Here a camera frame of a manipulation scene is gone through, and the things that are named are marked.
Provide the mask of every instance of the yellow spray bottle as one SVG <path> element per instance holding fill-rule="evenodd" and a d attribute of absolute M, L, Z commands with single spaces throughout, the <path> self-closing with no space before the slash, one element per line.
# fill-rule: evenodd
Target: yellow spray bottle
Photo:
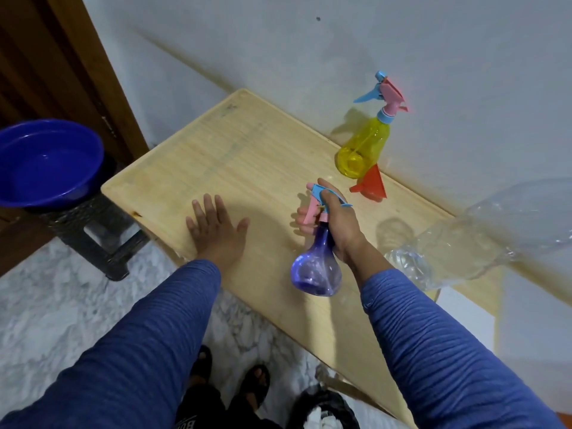
<path fill-rule="evenodd" d="M 336 167 L 340 173 L 352 179 L 363 177 L 377 163 L 390 136 L 390 123 L 398 111 L 409 111 L 401 106 L 405 99 L 385 73 L 378 71 L 375 78 L 377 84 L 374 89 L 354 100 L 354 103 L 385 100 L 387 104 L 342 146 L 336 156 Z"/>

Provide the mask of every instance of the hand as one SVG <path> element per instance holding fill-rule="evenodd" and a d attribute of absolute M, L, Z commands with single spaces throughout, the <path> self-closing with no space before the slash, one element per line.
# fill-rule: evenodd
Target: hand
<path fill-rule="evenodd" d="M 211 196 L 204 195 L 205 210 L 198 200 L 193 200 L 197 222 L 186 218 L 186 226 L 197 248 L 197 259 L 207 259 L 218 266 L 221 274 L 238 261 L 244 252 L 247 229 L 250 220 L 243 218 L 236 229 L 219 195 L 215 195 L 213 206 Z"/>
<path fill-rule="evenodd" d="M 328 181 L 319 178 L 318 184 L 335 191 L 346 201 L 346 198 L 341 194 L 340 190 Z M 327 190 L 321 192 L 321 199 L 329 208 L 329 230 L 336 243 L 334 251 L 342 262 L 349 263 L 352 253 L 359 250 L 363 244 L 368 244 L 366 237 L 359 229 L 356 213 L 353 208 L 342 207 L 338 197 Z M 312 224 L 304 224 L 304 217 L 308 213 L 308 208 L 298 208 L 297 213 L 299 216 L 296 217 L 296 223 L 300 225 L 300 231 L 307 234 L 314 234 L 318 224 L 319 212 L 320 211 L 316 214 Z"/>

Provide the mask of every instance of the foot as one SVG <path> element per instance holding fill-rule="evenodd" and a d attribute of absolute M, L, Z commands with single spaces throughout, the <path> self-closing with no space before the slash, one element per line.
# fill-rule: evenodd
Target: foot
<path fill-rule="evenodd" d="M 244 396 L 253 411 L 257 411 L 268 394 L 269 386 L 270 372 L 268 372 L 268 368 L 263 364 L 257 364 L 247 372 L 243 383 L 240 385 L 239 394 Z"/>
<path fill-rule="evenodd" d="M 212 364 L 211 350 L 207 346 L 201 345 L 197 360 L 190 370 L 189 388 L 209 382 Z"/>

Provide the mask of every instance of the plastic bottle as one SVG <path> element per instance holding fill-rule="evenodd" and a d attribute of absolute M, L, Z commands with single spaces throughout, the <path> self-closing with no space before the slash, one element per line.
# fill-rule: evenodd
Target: plastic bottle
<path fill-rule="evenodd" d="M 385 100 L 387 104 L 371 118 L 346 144 L 336 156 L 336 167 L 344 176 L 352 179 L 361 178 L 379 159 L 383 146 L 390 136 L 390 123 L 397 111 L 408 111 L 400 106 L 405 99 L 397 88 L 391 84 L 385 73 L 375 74 L 378 83 L 372 91 L 354 100 L 354 103 L 368 100 Z"/>
<path fill-rule="evenodd" d="M 314 219 L 316 211 L 323 206 L 314 243 L 308 251 L 298 256 L 290 269 L 290 279 L 296 288 L 316 296 L 332 296 L 341 285 L 341 269 L 333 255 L 335 245 L 328 227 L 328 207 L 320 198 L 320 193 L 326 189 L 338 196 L 342 206 L 352 206 L 329 188 L 318 184 L 308 184 L 311 190 L 310 206 L 304 218 L 309 224 Z"/>
<path fill-rule="evenodd" d="M 386 259 L 421 290 L 473 280 L 494 266 L 572 243 L 572 178 L 524 182 L 440 221 Z"/>

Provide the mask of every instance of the spray bottle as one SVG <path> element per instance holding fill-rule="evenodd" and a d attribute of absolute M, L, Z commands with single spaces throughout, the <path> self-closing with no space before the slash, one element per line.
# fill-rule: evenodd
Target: spray bottle
<path fill-rule="evenodd" d="M 328 205 L 320 198 L 323 190 L 328 190 L 338 196 L 341 206 L 351 207 L 337 193 L 325 186 L 308 184 L 311 191 L 310 206 L 304 218 L 304 224 L 314 221 L 318 208 L 324 208 L 320 213 L 314 243 L 308 251 L 298 256 L 290 270 L 292 284 L 306 293 L 316 296 L 332 296 L 341 285 L 341 269 L 333 256 L 335 245 L 328 227 Z"/>
<path fill-rule="evenodd" d="M 401 106 L 405 99 L 385 73 L 378 71 L 375 78 L 377 84 L 374 89 L 354 100 L 354 103 L 385 100 L 387 104 L 342 146 L 336 156 L 336 167 L 351 179 L 363 177 L 376 164 L 390 136 L 390 123 L 398 111 L 409 111 L 407 107 Z"/>

